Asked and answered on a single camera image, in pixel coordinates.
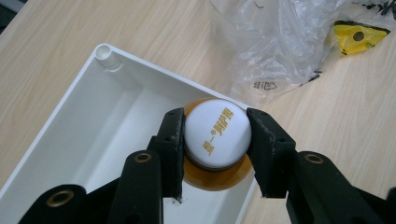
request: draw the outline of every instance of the screw hole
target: screw hole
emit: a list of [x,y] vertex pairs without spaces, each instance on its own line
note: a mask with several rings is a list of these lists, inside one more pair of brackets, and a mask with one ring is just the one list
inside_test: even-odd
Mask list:
[[323,159],[317,155],[314,154],[306,154],[305,159],[316,164],[321,164],[323,163]]
[[102,45],[96,50],[96,58],[99,60],[107,59],[111,54],[111,48],[108,45]]
[[47,206],[49,206],[49,207],[62,206],[64,204],[68,203],[70,200],[72,200],[73,197],[74,197],[74,192],[71,189],[64,189],[64,190],[58,191],[58,192],[52,194],[47,199]]
[[148,153],[140,153],[134,157],[134,160],[137,162],[146,162],[151,160],[151,155]]

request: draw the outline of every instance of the yellow object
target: yellow object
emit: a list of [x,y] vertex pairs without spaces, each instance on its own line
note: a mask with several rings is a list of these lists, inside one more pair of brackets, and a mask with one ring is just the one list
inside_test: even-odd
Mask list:
[[390,31],[354,21],[334,23],[335,35],[343,55],[365,51],[378,44]]

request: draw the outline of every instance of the wood grain surface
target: wood grain surface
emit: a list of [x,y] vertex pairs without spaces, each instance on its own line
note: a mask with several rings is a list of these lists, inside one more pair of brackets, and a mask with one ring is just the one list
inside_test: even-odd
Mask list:
[[[29,0],[0,35],[0,186],[95,46],[107,42],[215,91],[207,1]],[[382,198],[396,186],[396,36],[329,64],[323,76],[257,106],[297,142]],[[285,200],[255,190],[243,223],[288,223]]]

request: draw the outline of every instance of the plastic bag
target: plastic bag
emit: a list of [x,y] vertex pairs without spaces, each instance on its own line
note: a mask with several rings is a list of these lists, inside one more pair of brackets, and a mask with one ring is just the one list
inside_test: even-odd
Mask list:
[[[320,77],[331,52],[339,57],[374,46],[393,30],[396,18],[396,0],[210,2],[214,46],[219,60],[229,59],[217,89],[248,105],[261,104]],[[359,27],[364,32],[375,28],[383,32],[372,38],[371,45],[363,44],[366,48],[352,50],[352,42],[367,42],[368,35]],[[355,41],[353,34],[358,32],[359,41]]]

